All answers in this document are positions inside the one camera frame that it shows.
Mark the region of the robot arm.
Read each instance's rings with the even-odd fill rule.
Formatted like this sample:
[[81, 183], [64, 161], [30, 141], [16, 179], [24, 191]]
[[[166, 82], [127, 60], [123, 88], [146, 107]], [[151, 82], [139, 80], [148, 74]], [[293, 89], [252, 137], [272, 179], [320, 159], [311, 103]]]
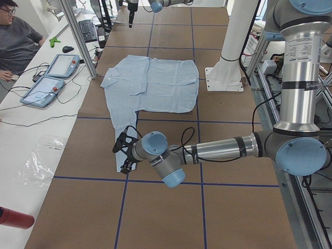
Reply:
[[[164, 7], [169, 7], [172, 5], [177, 5], [177, 4], [191, 4], [193, 1], [190, 0], [166, 0], [166, 1], [160, 1], [160, 0], [148, 0], [151, 10], [154, 13], [160, 12]], [[127, 1], [128, 3], [128, 10], [129, 10], [129, 28], [132, 28], [133, 25], [133, 20], [134, 20], [134, 15], [135, 12], [138, 10], [139, 6], [139, 0], [129, 0]]]
[[112, 149], [122, 154], [119, 171], [128, 174], [147, 160], [170, 188], [185, 179], [186, 164], [229, 162], [247, 156], [268, 157], [290, 175], [320, 170], [329, 155], [314, 123], [319, 85], [321, 39], [331, 26], [331, 1], [268, 1], [265, 36], [285, 40], [280, 119], [271, 130], [253, 131], [227, 140], [169, 146], [153, 131], [138, 139], [123, 130]]

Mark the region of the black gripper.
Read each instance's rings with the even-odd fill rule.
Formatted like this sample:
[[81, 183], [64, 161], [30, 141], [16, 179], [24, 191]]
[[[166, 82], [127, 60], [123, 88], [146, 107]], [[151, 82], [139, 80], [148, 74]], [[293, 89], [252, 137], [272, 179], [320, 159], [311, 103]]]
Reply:
[[136, 12], [138, 10], [139, 1], [138, 0], [127, 0], [127, 3], [128, 3], [128, 10], [130, 12], [128, 25], [129, 25], [129, 28], [132, 28], [133, 20], [134, 20], [134, 12]]
[[112, 149], [112, 152], [116, 155], [117, 171], [120, 171], [122, 174], [129, 174], [139, 162], [132, 152], [135, 143], [139, 141], [137, 139], [137, 129], [135, 127], [132, 128], [134, 132], [129, 132], [128, 134], [129, 127], [126, 127], [119, 134]]

